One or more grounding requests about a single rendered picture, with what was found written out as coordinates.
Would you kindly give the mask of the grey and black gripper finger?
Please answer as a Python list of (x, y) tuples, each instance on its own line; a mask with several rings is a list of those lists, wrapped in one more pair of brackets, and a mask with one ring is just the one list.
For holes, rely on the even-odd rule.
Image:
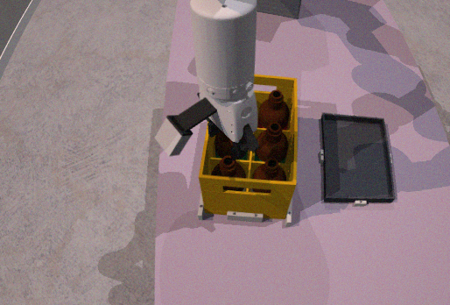
[(210, 137), (213, 137), (219, 132), (221, 132), (221, 130), (211, 121), (209, 117), (206, 120), (209, 122), (207, 123), (207, 127), (208, 127), (208, 135)]
[(259, 148), (257, 139), (249, 124), (246, 124), (243, 127), (243, 138), (239, 140), (239, 143), (232, 141), (232, 144), (233, 146), (231, 147), (231, 159), (233, 161), (237, 160), (238, 158), (242, 158), (246, 154), (247, 150), (254, 152)]

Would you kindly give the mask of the brown glass bottle with beige label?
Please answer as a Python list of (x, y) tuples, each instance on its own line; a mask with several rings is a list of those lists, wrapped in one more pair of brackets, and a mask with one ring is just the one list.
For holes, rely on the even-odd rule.
[[(260, 165), (252, 175), (252, 179), (267, 180), (267, 181), (286, 181), (286, 174), (284, 169), (278, 164), (274, 158), (269, 158), (266, 162)], [(271, 193), (271, 190), (252, 188), (251, 192), (255, 193)]]

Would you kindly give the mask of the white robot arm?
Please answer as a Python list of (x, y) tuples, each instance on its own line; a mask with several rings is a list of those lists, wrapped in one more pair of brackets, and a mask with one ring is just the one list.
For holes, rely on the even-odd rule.
[[(257, 0), (190, 0), (197, 81), (217, 99), (254, 87)], [(168, 156), (180, 155), (191, 129), (217, 109), (205, 97), (179, 115), (167, 116), (155, 139)]]

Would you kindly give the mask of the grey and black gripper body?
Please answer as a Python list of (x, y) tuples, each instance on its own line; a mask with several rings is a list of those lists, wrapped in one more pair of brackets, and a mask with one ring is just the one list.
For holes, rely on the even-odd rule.
[(250, 92), (242, 91), (230, 99), (217, 99), (204, 94), (200, 90), (200, 100), (206, 97), (217, 109), (209, 118), (230, 140), (239, 143), (246, 124), (250, 125), (253, 132), (257, 130), (257, 100), (254, 89)]

